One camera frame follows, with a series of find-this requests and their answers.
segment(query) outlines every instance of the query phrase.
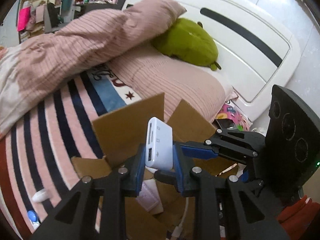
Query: green pillow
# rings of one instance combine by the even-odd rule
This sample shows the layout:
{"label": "green pillow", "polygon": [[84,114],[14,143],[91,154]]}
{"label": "green pillow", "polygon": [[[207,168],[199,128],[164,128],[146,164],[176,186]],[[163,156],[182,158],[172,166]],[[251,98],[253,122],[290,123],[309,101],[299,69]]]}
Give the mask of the green pillow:
{"label": "green pillow", "polygon": [[162,54],[197,66],[219,69],[218,49],[212,37],[191,20],[179,18],[169,30],[154,38],[151,44]]}

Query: white cable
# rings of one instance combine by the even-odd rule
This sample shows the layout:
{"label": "white cable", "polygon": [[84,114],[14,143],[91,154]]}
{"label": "white cable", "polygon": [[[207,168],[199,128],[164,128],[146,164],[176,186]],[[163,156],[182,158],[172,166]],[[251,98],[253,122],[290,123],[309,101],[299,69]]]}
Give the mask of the white cable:
{"label": "white cable", "polygon": [[171,240],[177,239],[177,238],[181,235],[181,232],[182,232],[182,230],[183,230],[182,225],[183,225],[183,223],[184,223],[184,220],[186,219],[187,212],[188,212],[188,207],[189,207],[189,198],[187,197],[187,198],[186,198],[186,206],[185,206],[185,208],[184,208],[184,212],[183,212],[183,215],[182,215],[182,218],[181,218],[181,222],[180,222],[180,224],[174,229],[174,231],[172,232]]}

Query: white headboard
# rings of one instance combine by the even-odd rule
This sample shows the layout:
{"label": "white headboard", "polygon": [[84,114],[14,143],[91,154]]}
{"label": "white headboard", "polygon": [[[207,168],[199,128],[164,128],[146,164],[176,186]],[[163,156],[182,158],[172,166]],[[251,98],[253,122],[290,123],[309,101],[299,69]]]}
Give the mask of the white headboard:
{"label": "white headboard", "polygon": [[[126,0],[123,9],[140,0]],[[300,61],[292,33],[247,0],[176,0],[215,40],[221,74],[239,98],[234,103],[253,122],[271,103],[274,84],[284,86]]]}

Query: open box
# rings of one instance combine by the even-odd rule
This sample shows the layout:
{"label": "open box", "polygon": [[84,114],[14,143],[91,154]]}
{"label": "open box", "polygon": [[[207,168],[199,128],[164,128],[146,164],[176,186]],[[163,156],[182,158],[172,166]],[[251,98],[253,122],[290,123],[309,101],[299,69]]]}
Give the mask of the open box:
{"label": "open box", "polygon": [[[152,117],[164,119],[164,94],[136,102],[121,109],[100,116],[92,122],[98,142],[105,154],[103,159],[73,158],[74,168],[81,178],[107,176],[112,169],[136,155],[140,143],[146,142],[147,125]],[[204,142],[215,133],[215,128],[194,108],[182,100],[167,122],[173,130],[173,140],[180,142]],[[194,159],[195,165],[218,175],[234,162],[217,157],[211,160]],[[225,173],[235,174],[236,169]],[[144,179],[152,178],[146,170]],[[151,215],[134,198],[126,198],[126,227],[129,239],[164,240],[180,223],[185,208],[185,199],[171,185],[156,181],[164,212]],[[192,239],[194,220],[194,198],[189,200],[188,213],[183,224],[182,236]]]}

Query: brown star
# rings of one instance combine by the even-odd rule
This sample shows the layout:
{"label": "brown star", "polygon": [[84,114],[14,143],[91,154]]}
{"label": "brown star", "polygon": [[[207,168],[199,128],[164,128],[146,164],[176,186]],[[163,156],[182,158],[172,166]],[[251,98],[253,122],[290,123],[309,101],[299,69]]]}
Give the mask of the brown star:
{"label": "brown star", "polygon": [[126,99],[127,98],[130,98],[130,100],[132,100],[132,98],[134,98],[134,95],[133,95],[133,93],[131,93],[130,91],[127,93],[127,94],[125,94],[127,97],[126,97]]}

